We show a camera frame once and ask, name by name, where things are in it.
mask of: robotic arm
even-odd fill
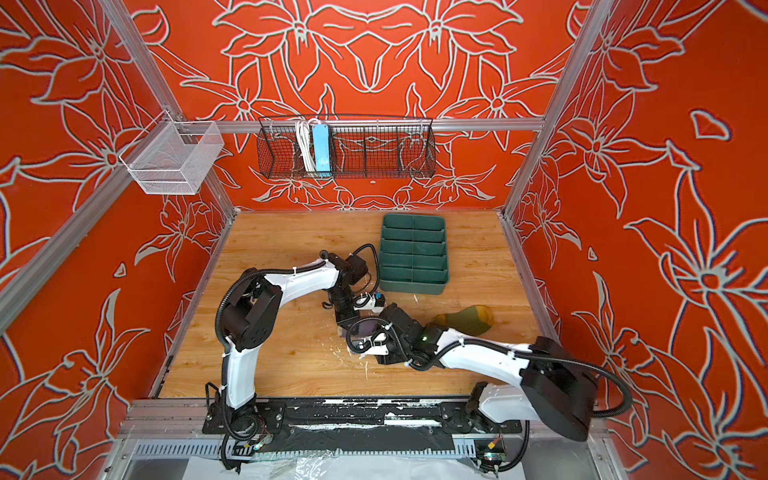
[[[352,285],[369,274],[366,262],[358,256],[365,248],[373,252],[377,280],[371,292],[355,296]],[[560,435],[583,442],[593,416],[618,415],[631,406],[626,383],[598,366],[573,359],[552,339],[538,337],[533,345],[491,342],[436,323],[422,326],[395,303],[384,308],[383,296],[376,293],[378,263],[371,244],[346,259],[324,250],[317,261],[305,266],[248,269],[229,288],[215,321],[217,338],[224,347],[222,386],[215,403],[229,436],[237,440],[255,436],[253,378],[259,350],[272,333],[278,309],[317,290],[328,292],[329,302],[323,306],[335,310],[336,324],[346,330],[347,346],[353,353],[373,355],[383,365],[405,363],[421,372],[432,367],[466,369],[503,382],[475,386],[467,405],[481,423],[540,419]],[[361,310],[378,315],[361,317]],[[618,386],[623,395],[618,407],[593,411],[598,382],[591,371]],[[243,417],[253,423],[251,432],[232,427]]]

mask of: black wire basket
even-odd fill
[[[306,171],[296,121],[328,125],[330,171]],[[308,114],[259,118],[259,171],[266,178],[430,178],[435,174],[432,119]],[[315,156],[310,141],[310,151]]]

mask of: wooden table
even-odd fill
[[[321,250],[346,257],[364,243],[379,245],[384,212],[240,214],[219,258],[161,397],[204,396],[206,382],[220,384],[223,349],[214,315],[227,288],[249,267],[290,268],[314,261]],[[472,305],[491,307],[494,326],[484,338],[533,342],[536,320],[492,211],[439,212],[445,218],[450,282],[442,295],[384,292],[411,317],[428,323],[439,313]],[[361,253],[374,269],[369,251]],[[325,292],[285,305],[264,343],[256,372],[259,396],[464,395],[486,377],[465,370],[416,372],[402,364],[379,365],[347,351]]]

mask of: floral wallpaper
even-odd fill
[[[589,7],[586,0],[125,3],[186,116],[231,121],[297,113],[542,116]],[[533,137],[438,135],[430,180],[267,180],[257,139],[235,134],[216,172],[244,210],[495,208]]]
[[[616,2],[513,213],[564,345],[633,389],[632,479],[768,472],[766,35],[759,2]]]
[[[0,342],[0,478],[96,478],[190,304],[226,219],[132,184]]]
[[[160,113],[96,0],[0,6],[0,290]]]

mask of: wire mesh basket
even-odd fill
[[[317,118],[329,129],[330,171],[307,171],[296,121]],[[370,115],[261,117],[259,171],[267,178],[429,178],[435,174],[432,119]],[[310,153],[315,156],[310,142]]]
[[[224,146],[216,122],[202,135],[182,135],[174,122],[157,126],[159,132],[129,163],[123,163],[146,194],[191,195],[199,191]]]

